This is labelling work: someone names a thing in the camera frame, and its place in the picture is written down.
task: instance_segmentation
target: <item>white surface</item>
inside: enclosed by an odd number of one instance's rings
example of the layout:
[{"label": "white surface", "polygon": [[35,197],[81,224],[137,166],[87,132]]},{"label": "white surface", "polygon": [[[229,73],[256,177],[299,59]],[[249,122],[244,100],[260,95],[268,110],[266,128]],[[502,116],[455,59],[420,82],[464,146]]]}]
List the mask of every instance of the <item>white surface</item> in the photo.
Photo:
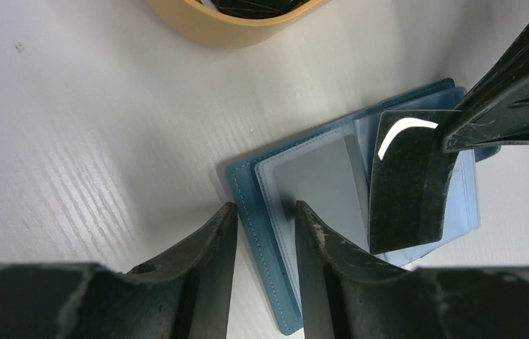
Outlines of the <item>white surface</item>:
[{"label": "white surface", "polygon": [[[219,51],[141,0],[0,1],[0,261],[128,270],[228,199],[229,159],[443,76],[470,87],[528,21],[529,0],[334,0]],[[421,264],[529,264],[529,147],[478,172],[481,230]],[[228,337],[282,337],[252,260],[240,230]]]}]

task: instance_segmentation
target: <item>stitching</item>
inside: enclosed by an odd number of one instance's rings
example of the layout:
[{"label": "stitching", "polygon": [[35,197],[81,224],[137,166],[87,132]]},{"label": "stitching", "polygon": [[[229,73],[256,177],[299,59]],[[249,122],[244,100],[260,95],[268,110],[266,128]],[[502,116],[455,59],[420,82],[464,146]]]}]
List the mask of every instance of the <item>stitching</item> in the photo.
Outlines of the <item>stitching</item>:
[{"label": "stitching", "polygon": [[262,260],[262,263],[264,264],[264,270],[266,271],[266,276],[268,277],[268,283],[271,284],[271,287],[273,289],[273,295],[275,296],[275,301],[277,302],[277,308],[279,308],[279,312],[281,313],[281,319],[283,320],[283,325],[285,325],[285,328],[288,331],[290,331],[290,330],[292,330],[295,327],[291,327],[290,328],[289,326],[287,326],[287,322],[285,321],[285,316],[283,315],[283,311],[282,311],[281,305],[279,303],[279,298],[277,297],[277,292],[275,291],[275,285],[273,285],[273,281],[271,279],[271,274],[268,272],[268,266],[266,265],[266,261],[264,261],[264,256],[262,255],[262,249],[260,248],[260,244],[258,243],[258,237],[256,236],[256,232],[254,231],[254,226],[251,223],[251,219],[249,218],[249,214],[247,213],[247,208],[245,206],[244,197],[242,195],[241,190],[239,189],[239,184],[237,183],[237,178],[235,177],[235,170],[237,170],[237,168],[235,168],[233,170],[233,181],[235,181],[235,186],[237,187],[237,191],[239,192],[239,197],[242,200],[242,205],[244,207],[244,211],[245,211],[246,216],[247,216],[247,221],[248,221],[249,226],[251,228],[251,232],[254,235],[254,239],[256,240],[256,246],[258,247],[258,252],[260,253],[260,260]]},{"label": "stitching", "polygon": [[[346,125],[346,124],[349,124],[349,121],[345,122],[343,124],[337,125],[336,127],[341,127],[341,126]],[[322,131],[321,133],[316,134],[315,136],[312,136],[311,138],[308,138],[305,141],[301,141],[301,142],[302,143],[303,142],[312,142],[313,141],[312,139],[317,138],[321,134],[324,134],[326,132],[328,132],[328,131]],[[258,253],[260,254],[260,260],[264,264],[264,270],[266,271],[266,277],[268,278],[268,283],[271,284],[271,288],[273,290],[273,295],[274,295],[275,301],[277,303],[277,308],[279,309],[279,312],[281,314],[281,320],[283,321],[283,325],[285,326],[285,328],[288,331],[291,331],[292,329],[296,328],[296,326],[294,326],[294,327],[287,326],[287,321],[285,320],[285,315],[283,314],[283,310],[281,309],[279,298],[277,297],[277,292],[275,291],[275,285],[273,284],[273,280],[271,279],[270,272],[268,272],[268,266],[266,265],[266,261],[264,260],[264,256],[262,255],[262,249],[260,248],[260,243],[258,242],[258,237],[256,236],[256,232],[254,231],[254,224],[251,223],[251,218],[249,217],[249,213],[247,211],[247,207],[246,207],[246,204],[245,204],[245,201],[244,201],[244,196],[242,194],[242,190],[239,188],[239,183],[237,182],[237,177],[235,176],[235,172],[238,169],[246,167],[246,166],[250,165],[253,162],[258,162],[258,161],[260,161],[260,160],[262,160],[262,159],[264,159],[266,157],[272,157],[272,156],[277,155],[277,154],[279,154],[281,152],[285,152],[286,150],[288,150],[288,149],[290,149],[292,147],[295,147],[296,145],[299,145],[299,144],[300,144],[300,142],[298,141],[298,142],[293,143],[291,145],[285,146],[284,148],[281,148],[280,150],[277,150],[277,151],[275,151],[275,152],[273,152],[271,154],[263,155],[263,156],[259,157],[258,159],[252,160],[250,162],[246,162],[245,164],[243,164],[241,166],[238,166],[238,167],[235,167],[233,169],[233,181],[235,182],[235,187],[237,188],[237,193],[239,193],[239,198],[242,201],[242,207],[244,209],[244,212],[246,213],[247,222],[249,223],[249,228],[251,230],[251,233],[254,235],[254,240],[256,240],[256,247],[258,247]]]},{"label": "stitching", "polygon": [[[337,126],[337,128],[340,128],[341,126],[344,126],[344,125],[346,125],[346,124],[349,124],[349,122],[348,122],[348,123],[345,123],[345,124],[341,124],[341,125]],[[308,145],[310,145],[310,144],[312,144],[312,143],[314,143],[314,142],[316,142],[316,141],[318,141],[318,140],[320,140],[320,139],[322,139],[322,138],[326,138],[327,136],[332,136],[333,134],[337,134],[337,133],[340,133],[340,132],[339,132],[339,131],[332,131],[331,133],[329,133],[329,132],[324,132],[324,133],[322,133],[321,135],[319,135],[319,136],[315,136],[315,137],[313,137],[311,140],[309,140],[309,141],[307,141],[307,142],[305,142],[305,143],[299,145],[298,147],[295,147],[295,149],[291,149],[291,148],[289,148],[289,149],[288,149],[289,151],[287,152],[287,154],[290,154],[290,153],[292,153],[292,152],[295,152],[296,150],[299,150],[300,148],[306,147],[306,146],[308,146]],[[284,152],[285,152],[285,151],[282,151],[282,152],[280,152],[279,154],[277,154],[276,156],[273,156],[273,157],[268,158],[267,160],[264,160],[262,163],[264,164],[264,163],[267,163],[267,162],[273,161],[273,160],[276,159],[278,156],[281,156],[281,153],[284,153]],[[261,176],[262,176],[262,177],[266,177],[266,175],[264,174],[264,172],[261,172]],[[271,197],[269,196],[268,192],[267,192],[265,189],[263,189],[263,190],[262,190],[262,194],[264,195],[264,199],[266,200],[266,203],[267,203],[269,206],[272,206],[272,205],[273,205],[273,202],[272,202]],[[272,224],[272,226],[274,227],[274,230],[276,231],[276,232],[275,232],[275,235],[276,235],[276,234],[280,234],[280,231],[279,231],[279,223],[278,223],[278,220],[277,220],[276,217],[271,218],[271,224]],[[284,247],[284,246],[279,246],[279,248],[280,248],[281,254],[283,255],[283,258],[285,259],[285,263],[284,263],[284,264],[285,264],[285,266],[287,266],[287,261],[289,261],[289,257],[288,257],[288,255],[287,255],[286,252],[285,252],[285,247]],[[293,275],[291,275],[291,274],[287,274],[287,275],[288,275],[289,278],[291,279],[292,284],[293,284],[294,286],[298,286],[298,287],[299,287],[299,285],[298,285],[297,282],[295,281],[295,277],[294,277]]]},{"label": "stitching", "polygon": [[[402,103],[402,102],[404,102],[404,101],[408,101],[411,97],[413,97],[413,96],[415,96],[415,95],[416,95],[416,96],[424,96],[424,94],[426,94],[426,93],[428,93],[428,92],[431,92],[431,91],[433,91],[433,90],[436,90],[438,87],[439,87],[438,85],[437,85],[437,86],[432,86],[431,88],[428,88],[427,90],[424,90],[424,91],[422,91],[422,92],[412,93],[411,95],[408,95],[407,97],[404,97],[402,100],[398,100],[397,102],[395,102],[395,103],[392,104],[391,106],[398,105],[398,104],[400,104],[400,103]],[[380,104],[380,105],[379,105],[379,108],[380,108],[380,110],[382,110],[382,109],[387,108],[387,106],[386,106],[386,105],[383,105],[383,104]],[[345,123],[340,124],[340,125],[337,125],[336,127],[341,127],[341,126],[343,126],[343,125],[348,124],[349,122],[350,122],[350,121],[345,122]],[[306,141],[310,141],[311,139],[316,138],[316,137],[318,137],[318,136],[320,136],[321,134],[326,133],[326,132],[328,132],[328,130],[327,130],[327,131],[322,131],[321,133],[318,133],[318,134],[316,134],[315,136],[312,136],[311,138],[307,138],[307,139],[304,140],[304,141],[298,141],[298,142],[296,142],[296,143],[293,143],[293,144],[291,144],[291,145],[288,145],[288,146],[286,146],[286,147],[284,147],[284,148],[281,148],[280,150],[277,150],[277,151],[275,151],[275,152],[273,152],[273,153],[269,153],[269,154],[263,155],[263,156],[259,157],[258,159],[255,159],[255,160],[251,160],[251,161],[249,161],[249,162],[246,162],[245,164],[243,164],[243,165],[241,165],[241,166],[235,167],[235,168],[233,169],[233,172],[232,172],[232,175],[233,175],[233,181],[235,182],[235,187],[237,188],[237,193],[239,193],[239,198],[240,198],[241,201],[242,201],[242,207],[243,207],[243,209],[244,209],[244,212],[246,213],[247,221],[248,221],[248,223],[249,223],[249,226],[250,226],[251,232],[252,232],[252,234],[254,235],[254,240],[256,240],[256,246],[258,247],[258,252],[259,252],[259,254],[260,254],[260,260],[262,260],[262,264],[264,264],[264,270],[266,271],[266,276],[268,277],[268,283],[271,284],[271,288],[272,288],[272,290],[273,290],[273,295],[274,295],[274,297],[275,297],[275,301],[277,302],[277,308],[279,309],[279,312],[280,312],[280,314],[281,314],[281,319],[282,319],[282,321],[283,321],[283,325],[285,325],[285,328],[286,328],[288,331],[291,331],[292,329],[294,329],[294,328],[296,328],[296,327],[298,327],[298,326],[302,326],[302,323],[300,322],[300,323],[297,324],[297,326],[294,326],[294,327],[289,327],[289,326],[287,326],[287,322],[285,321],[285,316],[283,315],[283,310],[281,309],[281,306],[280,306],[280,303],[279,303],[279,299],[278,299],[278,297],[277,297],[277,293],[276,293],[276,291],[275,291],[275,286],[274,286],[273,281],[272,281],[272,279],[271,279],[271,275],[270,275],[270,273],[268,272],[268,266],[266,265],[266,261],[264,261],[264,256],[262,255],[262,249],[260,248],[260,244],[259,244],[259,242],[258,242],[258,237],[256,236],[256,232],[254,231],[254,225],[251,223],[251,219],[250,219],[250,217],[249,217],[249,213],[248,213],[248,211],[247,211],[247,207],[246,207],[246,204],[245,204],[245,201],[244,201],[244,197],[243,197],[243,195],[242,195],[242,191],[241,191],[241,189],[239,188],[239,183],[237,182],[237,177],[235,176],[235,172],[236,172],[238,169],[243,168],[243,167],[246,167],[246,166],[250,165],[250,164],[253,163],[253,162],[258,162],[258,161],[260,161],[260,160],[262,160],[262,159],[264,159],[264,158],[272,157],[272,156],[274,156],[274,155],[277,155],[278,153],[284,152],[284,151],[286,151],[286,150],[288,150],[288,149],[290,149],[290,148],[292,148],[292,147],[294,147],[294,146],[296,146],[296,145],[299,145],[300,143],[303,143],[303,142],[306,142]]]}]

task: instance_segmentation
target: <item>card holder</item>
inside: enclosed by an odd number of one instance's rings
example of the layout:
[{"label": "card holder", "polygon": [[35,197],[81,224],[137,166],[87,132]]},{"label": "card holder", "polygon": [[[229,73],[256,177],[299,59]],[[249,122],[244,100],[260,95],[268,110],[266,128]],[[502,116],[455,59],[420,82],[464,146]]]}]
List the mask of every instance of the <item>card holder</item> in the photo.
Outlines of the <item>card holder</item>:
[{"label": "card holder", "polygon": [[305,200],[336,232],[367,249],[368,188],[353,124],[259,162],[258,185],[298,306],[293,208]]},{"label": "card holder", "polygon": [[[227,180],[230,183],[231,191],[239,207],[240,219],[246,229],[256,265],[262,277],[275,319],[282,333],[289,335],[302,327],[299,297],[296,297],[299,293],[296,293],[294,289],[294,286],[298,286],[299,283],[297,282],[295,272],[291,269],[291,265],[286,265],[286,262],[291,261],[291,259],[288,259],[290,257],[291,247],[279,245],[278,237],[273,228],[273,222],[268,213],[269,208],[271,211],[276,209],[276,215],[279,216],[279,202],[276,204],[269,203],[270,207],[267,207],[266,200],[271,201],[271,197],[269,196],[270,190],[263,190],[258,182],[258,174],[260,176],[263,174],[265,177],[273,177],[274,169],[270,171],[261,162],[271,159],[267,163],[273,164],[272,159],[275,156],[297,147],[300,147],[300,150],[307,150],[308,147],[316,148],[316,143],[319,141],[324,141],[323,143],[330,141],[332,150],[332,142],[343,139],[343,143],[345,144],[343,147],[345,147],[347,158],[358,159],[363,169],[362,171],[369,173],[370,166],[372,165],[370,153],[374,152],[374,141],[376,140],[376,132],[374,128],[370,128],[370,124],[373,124],[375,119],[378,121],[378,115],[380,113],[389,109],[453,109],[461,100],[464,92],[464,89],[456,88],[451,79],[438,81],[404,95],[391,98],[368,109],[363,109],[362,111],[331,122],[313,131],[306,132],[285,145],[280,145],[266,152],[246,157],[243,160],[231,164],[227,168]],[[346,136],[352,136],[351,141],[346,140]],[[365,141],[370,140],[372,140],[372,143],[365,143]],[[295,150],[287,152],[286,154],[288,157],[291,157],[293,156],[291,155],[292,153],[297,154]],[[367,184],[369,184],[369,178],[366,178],[366,175],[364,175],[364,178],[357,175],[354,176],[354,180],[357,178],[361,181],[363,180],[363,184],[357,185],[361,191],[362,187],[366,188]],[[357,191],[355,195],[365,196],[365,194]],[[285,209],[291,209],[290,201],[292,198],[300,197],[287,197],[285,199],[287,200],[285,205],[282,206],[283,212],[285,212]],[[278,200],[283,205],[283,198],[279,198]],[[357,218],[357,214],[352,214],[351,218]],[[395,259],[395,254],[385,255],[391,256],[391,260],[398,262]]]}]

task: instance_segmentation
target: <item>blue leather wallet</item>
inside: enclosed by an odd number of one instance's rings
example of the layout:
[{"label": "blue leather wallet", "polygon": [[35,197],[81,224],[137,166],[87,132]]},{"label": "blue leather wallet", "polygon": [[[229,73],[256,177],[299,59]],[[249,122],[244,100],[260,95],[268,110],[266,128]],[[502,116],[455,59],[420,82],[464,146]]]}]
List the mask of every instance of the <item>blue leather wallet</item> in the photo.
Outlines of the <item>blue leather wallet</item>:
[{"label": "blue leather wallet", "polygon": [[[302,327],[292,219],[295,201],[306,201],[336,232],[367,249],[368,186],[380,114],[399,109],[453,109],[464,94],[453,80],[442,80],[227,168],[227,180],[281,333],[289,335]],[[439,242],[379,254],[379,258],[402,266],[478,228],[475,160],[497,151],[459,154]]]}]

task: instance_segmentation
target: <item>beige tape roll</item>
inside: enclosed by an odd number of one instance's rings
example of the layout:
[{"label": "beige tape roll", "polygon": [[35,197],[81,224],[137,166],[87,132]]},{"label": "beige tape roll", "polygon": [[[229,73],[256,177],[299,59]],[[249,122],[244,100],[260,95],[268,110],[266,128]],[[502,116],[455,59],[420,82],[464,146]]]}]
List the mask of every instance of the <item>beige tape roll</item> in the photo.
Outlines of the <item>beige tape roll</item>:
[{"label": "beige tape roll", "polygon": [[269,19],[227,16],[196,0],[147,0],[156,14],[177,32],[211,47],[241,48],[263,42],[329,0],[309,0],[295,10]]}]

